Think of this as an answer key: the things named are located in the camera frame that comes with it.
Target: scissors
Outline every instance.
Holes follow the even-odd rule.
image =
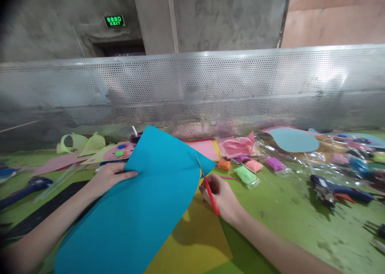
[[[206,175],[205,175],[205,173],[202,170],[202,166],[201,166],[201,163],[199,162],[198,155],[197,155],[197,160],[198,160],[199,167],[200,167],[200,169],[202,171],[203,179],[205,181],[205,186],[206,186],[207,192],[209,193],[210,202],[211,202],[211,205],[212,205],[212,207],[214,209],[215,216],[219,217],[219,210],[218,210],[218,207],[217,207],[217,203],[214,200],[214,196],[213,196],[213,193],[211,191],[209,182],[208,182],[208,180],[206,178]]]

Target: yellow paper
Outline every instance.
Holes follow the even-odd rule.
[[[204,273],[233,258],[219,219],[209,207],[197,189],[145,274]]]
[[[67,149],[70,150],[70,151],[76,150],[76,149],[73,148],[73,147],[67,147]],[[63,151],[63,150],[61,149],[61,144],[60,144],[60,143],[57,143],[57,145],[56,145],[56,153],[57,153],[57,154],[61,154],[61,153],[63,153],[63,152],[65,152],[65,151]]]
[[[66,137],[70,136],[72,138],[72,147],[66,147],[64,145],[64,140]],[[85,136],[78,135],[78,134],[70,134],[70,135],[64,135],[61,138],[60,141],[60,149],[62,152],[68,152],[72,154],[72,150],[78,150],[84,147],[84,145],[87,143],[88,139]]]
[[[127,142],[119,142],[117,144],[109,144],[105,146],[103,149],[101,149],[99,152],[94,154],[93,156],[90,156],[88,160],[85,160],[84,162],[80,164],[95,164],[95,163],[100,163],[100,162],[105,162],[104,159],[104,154],[111,150],[112,148],[115,148],[116,146],[119,146],[120,144],[126,144]],[[116,159],[111,159],[109,161],[113,160],[121,160],[122,158],[116,158]]]
[[[77,157],[88,156],[99,152],[105,147],[104,137],[95,132],[92,137],[88,139],[84,147],[80,150]]]
[[[220,160],[221,159],[221,154],[219,153],[218,142],[217,142],[217,140],[214,140],[212,142],[213,142],[214,151],[215,151],[215,153],[218,156],[218,160]]]

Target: green table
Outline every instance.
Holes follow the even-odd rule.
[[[385,136],[383,132],[365,132],[382,138]],[[33,166],[42,165],[54,156],[54,151],[20,152],[1,155],[0,160],[10,166]],[[236,177],[233,169],[227,173],[216,168],[214,172],[221,176]],[[53,172],[44,177],[55,180],[60,174],[61,172]],[[73,182],[88,180],[93,175],[93,170],[77,172],[56,193]],[[228,180],[240,203],[256,219],[344,273],[383,273],[385,255],[369,243],[373,235],[363,228],[363,223],[367,220],[376,224],[385,223],[384,205],[375,201],[369,206],[338,203],[335,216],[332,216],[317,199],[307,182],[307,175],[279,177],[265,167],[257,176],[261,183],[251,190],[241,181]],[[25,187],[29,178],[30,173],[11,178],[0,186],[0,197],[4,198]],[[16,225],[53,197],[52,195],[33,203],[31,199],[38,194],[33,193],[3,210],[2,223],[13,222]],[[277,272],[248,241],[222,219],[221,224],[234,258],[208,273]],[[50,273],[53,270],[57,249],[58,246],[44,261],[40,273]]]

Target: exit sign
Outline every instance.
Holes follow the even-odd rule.
[[[126,26],[124,24],[123,15],[105,16],[104,20],[108,28]]]

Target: hand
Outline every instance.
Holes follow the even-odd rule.
[[[124,172],[125,163],[108,163],[81,189],[82,195],[96,199],[123,180],[133,178],[138,172]]]
[[[239,221],[239,215],[244,212],[244,209],[239,203],[229,183],[216,174],[207,176],[207,181],[209,182],[221,217],[227,223],[234,226]],[[201,191],[203,198],[211,205],[204,182],[200,185],[199,190]]]

